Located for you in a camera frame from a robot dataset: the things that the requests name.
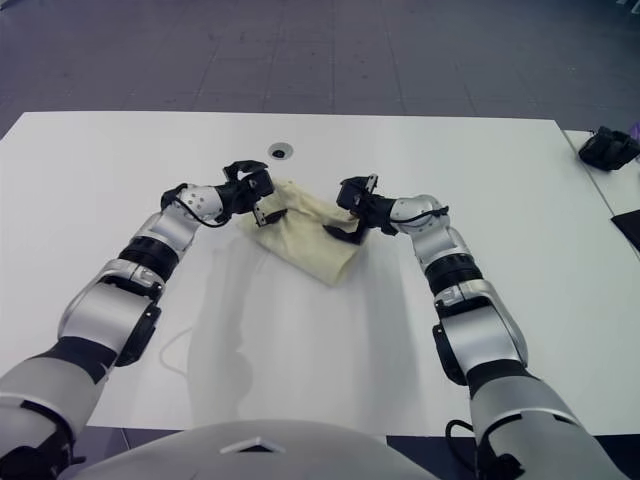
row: beige fabric bag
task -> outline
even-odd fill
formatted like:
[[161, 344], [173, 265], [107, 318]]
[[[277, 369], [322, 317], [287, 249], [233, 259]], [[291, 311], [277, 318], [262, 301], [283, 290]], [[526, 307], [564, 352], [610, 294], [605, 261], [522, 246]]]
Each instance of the beige fabric bag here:
[[279, 222], [258, 228], [252, 214], [240, 220], [240, 228], [260, 245], [327, 285], [344, 276], [358, 245], [336, 240], [322, 225], [353, 232], [358, 224], [346, 210], [314, 198], [291, 180], [273, 180], [275, 193], [260, 202], [266, 215], [286, 208]]

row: table surface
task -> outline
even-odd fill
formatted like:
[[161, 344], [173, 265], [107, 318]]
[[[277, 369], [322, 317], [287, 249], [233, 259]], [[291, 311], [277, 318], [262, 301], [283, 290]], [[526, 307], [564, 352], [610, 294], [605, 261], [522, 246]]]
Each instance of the table surface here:
[[[567, 130], [565, 134], [576, 152], [593, 135], [591, 132], [576, 130]], [[640, 163], [632, 161], [612, 172], [584, 165], [614, 215], [640, 208]]]
[[[279, 141], [294, 155], [270, 161]], [[239, 159], [267, 161], [327, 201], [341, 179], [371, 172], [382, 194], [437, 196], [525, 333], [531, 371], [592, 433], [640, 431], [640, 264], [546, 120], [25, 114], [0, 142], [0, 373], [52, 345], [66, 303], [164, 190], [221, 183]], [[201, 230], [161, 306], [146, 354], [111, 375], [91, 425], [303, 418], [442, 435], [468, 418], [467, 390], [442, 373], [407, 237], [370, 235], [331, 289], [233, 224]]]

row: robotic arm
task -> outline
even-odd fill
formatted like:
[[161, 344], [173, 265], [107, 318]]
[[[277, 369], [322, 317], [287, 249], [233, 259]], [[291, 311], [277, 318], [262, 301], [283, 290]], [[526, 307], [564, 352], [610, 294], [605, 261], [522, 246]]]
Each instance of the robotic arm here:
[[161, 211], [69, 304], [58, 342], [0, 379], [0, 478], [53, 479], [82, 461], [73, 457], [78, 434], [111, 370], [144, 352], [165, 283], [201, 225], [221, 227], [232, 214], [253, 211], [264, 226], [285, 213], [260, 210], [260, 199], [273, 193], [265, 164], [236, 162], [224, 173], [224, 185], [165, 192]]
[[478, 478], [626, 478], [558, 394], [526, 370], [524, 336], [450, 226], [448, 207], [429, 195], [375, 195], [377, 179], [342, 182], [337, 203], [359, 218], [354, 233], [325, 228], [353, 243], [376, 227], [411, 237], [440, 320], [433, 336], [442, 368], [469, 387]]

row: purple object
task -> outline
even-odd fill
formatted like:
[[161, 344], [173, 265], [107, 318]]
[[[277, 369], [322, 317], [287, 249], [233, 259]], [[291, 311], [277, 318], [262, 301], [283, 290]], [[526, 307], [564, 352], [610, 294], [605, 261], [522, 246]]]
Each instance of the purple object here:
[[635, 138], [640, 142], [640, 122], [631, 127], [631, 130], [629, 130], [629, 135], [631, 135], [631, 138]]

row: black cable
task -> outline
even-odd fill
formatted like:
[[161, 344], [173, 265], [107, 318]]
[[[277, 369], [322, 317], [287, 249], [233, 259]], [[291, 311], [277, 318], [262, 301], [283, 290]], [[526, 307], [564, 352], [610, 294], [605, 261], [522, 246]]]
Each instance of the black cable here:
[[187, 211], [187, 213], [189, 213], [195, 220], [200, 222], [205, 227], [220, 228], [226, 225], [227, 223], [229, 223], [229, 220], [230, 220], [229, 218], [227, 218], [224, 222], [220, 222], [220, 223], [207, 223], [204, 220], [202, 220], [198, 215], [196, 215], [196, 213], [193, 210], [191, 210], [191, 208], [189, 208], [189, 206], [186, 203], [184, 203], [182, 200], [180, 200], [178, 197], [176, 197], [174, 200], [178, 202], [178, 205], [184, 208]]
[[451, 430], [453, 427], [462, 427], [470, 432], [473, 432], [473, 426], [468, 424], [467, 422], [463, 422], [462, 420], [454, 419], [450, 420], [447, 423], [447, 426], [444, 429], [444, 438], [447, 440], [447, 445], [449, 445], [449, 450], [451, 450], [451, 454], [455, 457], [456, 460], [460, 462], [460, 464], [471, 472], [475, 472], [476, 469], [469, 460], [464, 458], [464, 456], [458, 451], [457, 447], [453, 443], [453, 437], [451, 436]]
[[429, 215], [433, 215], [434, 217], [441, 217], [446, 215], [449, 211], [449, 207], [438, 208], [437, 210], [429, 210], [428, 212], [422, 212], [420, 215], [416, 215], [415, 217], [406, 218], [404, 220], [391, 220], [391, 223], [411, 223], [416, 220], [420, 220], [423, 217], [427, 217]]

